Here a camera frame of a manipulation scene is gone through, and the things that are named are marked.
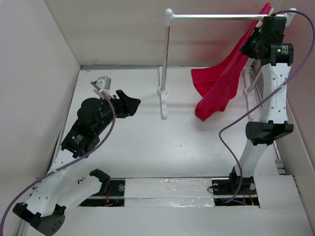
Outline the red t-shirt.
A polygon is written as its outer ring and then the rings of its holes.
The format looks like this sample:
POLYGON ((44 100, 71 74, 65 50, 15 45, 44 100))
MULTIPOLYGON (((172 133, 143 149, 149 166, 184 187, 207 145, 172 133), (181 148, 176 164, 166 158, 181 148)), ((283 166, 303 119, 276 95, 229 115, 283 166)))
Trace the red t-shirt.
POLYGON ((229 101, 237 94, 239 78, 249 57, 241 52, 241 48, 251 36, 258 20, 234 46, 231 53, 219 64, 202 69, 192 69, 192 82, 202 99, 195 107, 195 115, 205 121, 215 112, 225 111, 229 101))

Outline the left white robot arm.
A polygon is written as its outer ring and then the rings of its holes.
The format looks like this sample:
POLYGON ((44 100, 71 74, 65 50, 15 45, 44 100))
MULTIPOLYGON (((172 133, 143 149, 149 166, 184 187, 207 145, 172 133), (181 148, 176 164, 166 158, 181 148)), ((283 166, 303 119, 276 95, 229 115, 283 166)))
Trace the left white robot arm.
POLYGON ((72 153, 59 157, 52 164, 49 176, 24 203, 17 203, 13 212, 35 230, 45 236, 54 235, 63 225, 70 209, 80 205, 93 194, 104 195, 110 188, 110 176, 100 169, 92 170, 78 180, 70 191, 64 189, 78 173, 78 164, 101 146, 100 134, 113 125, 118 118, 133 116, 141 100, 117 90, 113 97, 85 99, 77 111, 77 120, 61 144, 61 150, 72 153))

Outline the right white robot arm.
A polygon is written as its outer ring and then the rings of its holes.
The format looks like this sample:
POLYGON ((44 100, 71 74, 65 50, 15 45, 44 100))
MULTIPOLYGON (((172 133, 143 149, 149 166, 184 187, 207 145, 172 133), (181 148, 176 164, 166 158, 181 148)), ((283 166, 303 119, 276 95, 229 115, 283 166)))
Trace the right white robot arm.
POLYGON ((263 75, 263 104, 259 121, 246 125, 246 146, 227 181, 232 193, 239 193, 253 179, 254 170, 264 151, 275 140, 293 132, 286 113, 286 89, 284 84, 293 63, 294 48, 283 43, 286 17, 267 16, 262 26, 255 29, 241 48, 251 59, 259 59, 263 75))

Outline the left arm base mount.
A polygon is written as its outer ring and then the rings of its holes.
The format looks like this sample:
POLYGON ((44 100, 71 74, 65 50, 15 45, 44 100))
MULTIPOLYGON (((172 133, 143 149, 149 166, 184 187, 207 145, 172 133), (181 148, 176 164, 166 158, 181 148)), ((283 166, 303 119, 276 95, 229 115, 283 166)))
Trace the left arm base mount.
POLYGON ((111 178, 100 169, 90 172, 90 176, 97 177, 101 182, 99 191, 79 206, 81 207, 124 207, 126 180, 124 178, 111 178))

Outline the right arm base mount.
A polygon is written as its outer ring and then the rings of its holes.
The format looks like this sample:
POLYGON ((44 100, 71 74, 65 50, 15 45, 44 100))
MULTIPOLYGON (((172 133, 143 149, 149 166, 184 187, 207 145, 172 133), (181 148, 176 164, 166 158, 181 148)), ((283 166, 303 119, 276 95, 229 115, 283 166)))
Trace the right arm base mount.
POLYGON ((258 194, 253 177, 243 178, 240 189, 239 177, 217 177, 211 179, 207 191, 213 194, 214 204, 218 206, 259 206, 258 194))

